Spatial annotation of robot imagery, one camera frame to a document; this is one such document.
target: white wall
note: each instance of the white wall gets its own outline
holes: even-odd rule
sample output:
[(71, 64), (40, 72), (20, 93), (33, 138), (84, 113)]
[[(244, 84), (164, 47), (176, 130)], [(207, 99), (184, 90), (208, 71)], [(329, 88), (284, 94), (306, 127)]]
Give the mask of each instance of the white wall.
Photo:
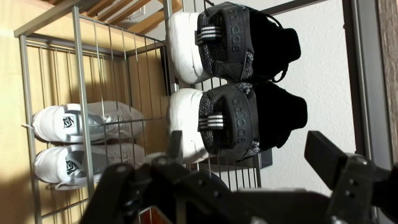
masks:
[[(184, 2), (187, 11), (194, 10), (193, 0)], [(232, 2), (263, 10), (285, 1)], [(197, 8), (203, 10), (202, 0), (197, 1)], [(304, 149), (310, 129), (321, 130), (346, 151), (356, 149), (342, 5), (341, 1), (327, 0), (275, 17), (285, 27), (294, 27), (300, 37), (301, 58), (290, 64), (285, 79), (279, 84), (306, 99), (309, 123), (304, 129), (295, 130), (283, 148), (274, 149), (274, 165), (261, 170), (263, 185), (306, 188), (329, 194), (330, 190), (305, 160)]]

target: metal wire rack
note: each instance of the metal wire rack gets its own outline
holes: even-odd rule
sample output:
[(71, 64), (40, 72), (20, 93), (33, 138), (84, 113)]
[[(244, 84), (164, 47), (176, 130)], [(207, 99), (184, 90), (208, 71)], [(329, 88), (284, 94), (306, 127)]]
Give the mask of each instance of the metal wire rack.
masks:
[[(132, 145), (131, 153), (136, 159), (137, 144), (142, 145), (147, 154), (166, 149), (169, 134), (167, 123), (169, 95), (178, 87), (186, 86), (168, 72), (164, 41), (137, 34), (80, 13), (82, 8), (97, 1), (65, 1), (15, 31), (15, 36), (20, 39), (35, 222), (77, 222), (94, 194), (91, 154), (96, 144), (90, 139), (89, 103), (117, 100), (143, 113), (143, 119), (106, 123), (103, 127), (121, 128), (127, 124), (133, 128), (135, 123), (142, 123), (142, 133), (125, 140)], [(193, 10), (201, 11), (207, 6), (207, 1), (203, 1), (203, 5), (194, 3)], [(52, 32), (54, 27), (60, 26), (62, 26), (61, 32), (60, 28)], [(224, 83), (227, 82), (223, 79), (213, 78), (196, 87), (207, 90)], [(31, 123), (38, 110), (66, 103), (81, 104), (87, 186), (55, 190), (54, 185), (35, 176), (35, 158), (44, 149), (66, 144), (38, 139)], [(106, 142), (103, 146), (111, 144), (121, 142)], [(239, 164), (218, 156), (187, 164), (187, 168), (219, 175), (230, 189), (237, 190), (261, 186), (260, 163), (259, 156)]]

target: black sneaker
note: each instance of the black sneaker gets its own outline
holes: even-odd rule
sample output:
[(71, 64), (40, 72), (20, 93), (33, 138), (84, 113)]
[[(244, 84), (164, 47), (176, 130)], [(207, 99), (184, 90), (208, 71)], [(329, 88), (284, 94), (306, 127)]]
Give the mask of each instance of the black sneaker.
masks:
[(240, 82), (208, 92), (177, 90), (171, 99), (169, 122), (171, 130), (183, 130), (186, 161), (199, 161), (209, 154), (242, 160), (281, 146), (293, 129), (306, 124), (307, 110), (302, 98), (273, 83)]
[(284, 28), (270, 15), (232, 2), (202, 13), (177, 12), (168, 22), (168, 33), (177, 76), (187, 83), (214, 76), (261, 82), (280, 72), (284, 78), (289, 63), (301, 54), (294, 28)]

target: white sole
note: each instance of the white sole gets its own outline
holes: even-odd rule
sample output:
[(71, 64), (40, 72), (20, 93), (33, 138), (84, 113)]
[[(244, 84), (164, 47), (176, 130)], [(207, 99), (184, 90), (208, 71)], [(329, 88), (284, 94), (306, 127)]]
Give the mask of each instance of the white sole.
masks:
[(203, 69), (196, 44), (198, 12), (176, 12), (168, 21), (169, 53), (176, 74), (187, 83), (198, 83), (210, 76)]
[(186, 163), (201, 161), (209, 156), (198, 132), (202, 90), (181, 88), (173, 93), (169, 105), (169, 130), (182, 130), (181, 156)]

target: sneaker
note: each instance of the sneaker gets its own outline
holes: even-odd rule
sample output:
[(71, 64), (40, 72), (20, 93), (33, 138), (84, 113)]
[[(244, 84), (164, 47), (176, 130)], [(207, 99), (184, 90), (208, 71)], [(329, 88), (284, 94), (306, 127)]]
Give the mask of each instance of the sneaker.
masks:
[(168, 33), (177, 77), (187, 83), (214, 76), (263, 82), (275, 79), (281, 71), (284, 78), (289, 63), (301, 56), (294, 28), (232, 2), (202, 13), (177, 12), (168, 21)]
[[(145, 149), (133, 143), (91, 145), (94, 179), (99, 183), (103, 170), (115, 163), (130, 163), (135, 166), (145, 161)], [(71, 144), (40, 151), (35, 160), (35, 174), (55, 189), (69, 190), (87, 185), (85, 170), (85, 145)]]
[(283, 146), (306, 122), (306, 102), (274, 83), (229, 83), (208, 92), (182, 88), (169, 105), (171, 132), (183, 130), (184, 161), (209, 154), (243, 160)]
[[(116, 100), (89, 103), (90, 137), (94, 142), (132, 138), (145, 127), (143, 114)], [(82, 143), (81, 105), (51, 105), (34, 115), (34, 132), (46, 142)]]

